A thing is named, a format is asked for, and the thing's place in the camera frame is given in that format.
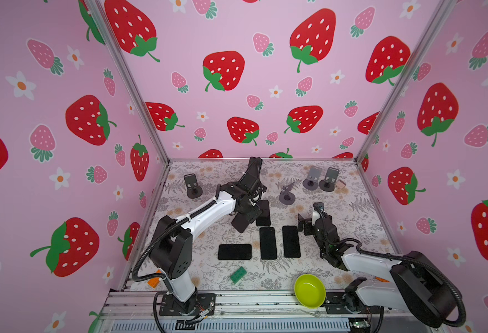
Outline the black phone wooden stand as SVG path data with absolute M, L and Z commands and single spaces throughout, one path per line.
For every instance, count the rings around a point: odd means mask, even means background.
M 241 213 L 237 213 L 232 220 L 233 228 L 236 229 L 241 234 L 243 234 L 246 231 L 249 225 L 250 222 L 248 221 L 246 216 Z

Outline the grey round phone stand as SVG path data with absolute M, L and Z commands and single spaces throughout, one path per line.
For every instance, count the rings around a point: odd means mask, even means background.
M 320 176 L 322 175 L 322 170 L 315 166 L 309 168 L 307 177 L 302 182 L 305 189 L 309 191 L 315 191 L 319 187 Z

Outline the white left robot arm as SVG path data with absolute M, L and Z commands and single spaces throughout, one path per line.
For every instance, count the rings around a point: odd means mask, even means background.
M 226 216 L 232 216 L 233 227 L 243 233 L 263 214 L 259 206 L 266 192 L 260 180 L 262 163 L 261 158 L 251 157 L 237 182 L 218 185 L 213 198 L 200 207 L 178 218 L 164 216 L 157 223 L 147 257 L 165 275 L 164 283 L 177 302 L 196 302 L 197 288 L 188 269 L 198 236 Z

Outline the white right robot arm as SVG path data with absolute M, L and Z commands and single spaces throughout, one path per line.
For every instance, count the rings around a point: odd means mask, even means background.
M 298 231 L 314 238 L 320 257 L 336 269 L 374 276 L 352 281 L 340 304 L 353 314 L 369 307 L 411 313 L 432 328 L 461 327 L 467 311 L 460 290 L 423 253 L 376 253 L 363 249 L 360 240 L 341 239 L 337 227 L 321 205 L 310 218 L 298 218 Z

